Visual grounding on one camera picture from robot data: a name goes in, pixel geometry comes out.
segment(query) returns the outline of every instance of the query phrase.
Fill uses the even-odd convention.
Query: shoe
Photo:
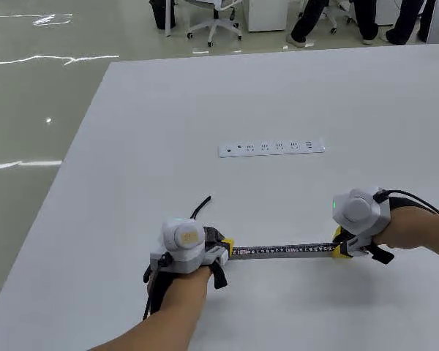
[[[419,31],[418,31],[418,33],[416,33],[416,39],[419,40],[420,42],[427,42],[427,38],[422,37],[421,33]]]
[[[290,43],[291,45],[296,46],[297,48],[305,48],[306,47],[306,40],[304,39],[303,42],[298,42],[297,40],[294,40],[291,34],[286,35],[286,42]]]
[[[379,38],[380,38],[381,40],[383,40],[384,42],[387,42],[387,43],[391,44],[391,42],[389,42],[389,40],[387,39],[387,32],[386,32],[386,31],[382,31],[382,32],[379,34]]]

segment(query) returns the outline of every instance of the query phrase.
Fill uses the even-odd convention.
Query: chair leg
[[[326,7],[323,11],[325,13],[325,16],[329,19],[332,28],[337,27],[337,21],[335,20],[334,11],[331,7]]]
[[[242,35],[242,32],[238,30],[231,22],[226,20],[220,20],[217,22],[218,26],[223,27],[227,29],[228,31],[232,31],[233,33],[236,33],[237,35]]]
[[[208,35],[208,42],[213,42],[214,32],[217,31],[217,27],[218,27],[218,22],[214,21],[213,24],[211,25],[210,35]]]
[[[193,31],[197,31],[198,29],[207,28],[213,26],[214,20],[206,20],[205,22],[202,22],[200,24],[197,24],[195,26],[192,26],[189,28],[188,32],[191,33]]]

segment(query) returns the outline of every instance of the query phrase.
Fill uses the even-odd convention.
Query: black strap
[[[372,242],[370,245],[366,246],[366,250],[372,254],[372,259],[383,263],[384,265],[392,261],[395,256],[391,252],[381,249],[379,246]]]
[[[159,272],[156,280],[152,282],[153,296],[151,297],[150,313],[158,312],[161,308],[162,299],[166,295],[173,280],[177,278],[178,273],[171,272]]]
[[[149,282],[149,277],[151,276],[151,272],[153,270],[151,269],[151,266],[149,265],[148,268],[146,269],[145,273],[143,274],[143,283],[147,283]]]
[[[210,271],[213,274],[214,278],[214,288],[221,289],[228,285],[228,281],[226,280],[225,272],[223,271],[221,265],[218,261],[214,261],[211,265],[209,265]]]

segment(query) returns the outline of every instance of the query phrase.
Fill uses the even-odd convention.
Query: black cable
[[[161,268],[168,267],[174,261],[172,255],[169,252],[165,252],[162,254],[161,258],[158,260],[158,265],[151,276],[151,286],[148,291],[148,299],[146,300],[145,313],[143,314],[143,319],[145,320],[148,317],[149,308],[151,306],[151,300],[153,299],[153,290],[154,285],[156,284],[156,278],[158,277],[158,273],[161,271]]]
[[[381,203],[382,201],[386,200],[387,198],[389,198],[390,194],[402,194],[408,197],[411,197],[413,199],[415,199],[416,201],[422,203],[423,205],[425,205],[428,208],[431,208],[436,214],[439,214],[439,210],[434,207],[433,205],[431,205],[430,203],[428,203],[427,201],[424,201],[423,199],[421,199],[420,197],[413,195],[409,192],[406,192],[404,190],[382,190],[381,192],[378,192],[376,195],[374,195],[374,200],[377,201],[378,203]]]
[[[208,196],[198,207],[192,212],[191,219],[197,219],[198,212],[211,200],[211,196]]]

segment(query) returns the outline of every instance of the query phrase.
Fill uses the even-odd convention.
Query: white cabinet
[[[244,0],[249,31],[282,31],[286,28],[289,0]]]

